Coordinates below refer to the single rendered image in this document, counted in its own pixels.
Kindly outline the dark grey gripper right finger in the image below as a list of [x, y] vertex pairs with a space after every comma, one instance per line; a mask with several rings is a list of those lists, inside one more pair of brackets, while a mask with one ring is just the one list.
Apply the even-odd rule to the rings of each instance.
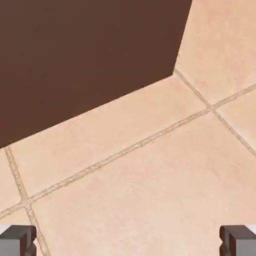
[[219, 256], [256, 256], [256, 224], [222, 225]]

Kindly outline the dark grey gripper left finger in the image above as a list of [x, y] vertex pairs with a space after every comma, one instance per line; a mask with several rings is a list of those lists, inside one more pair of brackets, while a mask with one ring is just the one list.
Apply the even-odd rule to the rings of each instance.
[[0, 256], [37, 256], [34, 225], [0, 224]]

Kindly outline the dark brown wooden cabinet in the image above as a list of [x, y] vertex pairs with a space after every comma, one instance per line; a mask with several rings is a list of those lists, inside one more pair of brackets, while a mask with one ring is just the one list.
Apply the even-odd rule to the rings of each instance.
[[193, 0], [0, 0], [0, 149], [174, 72]]

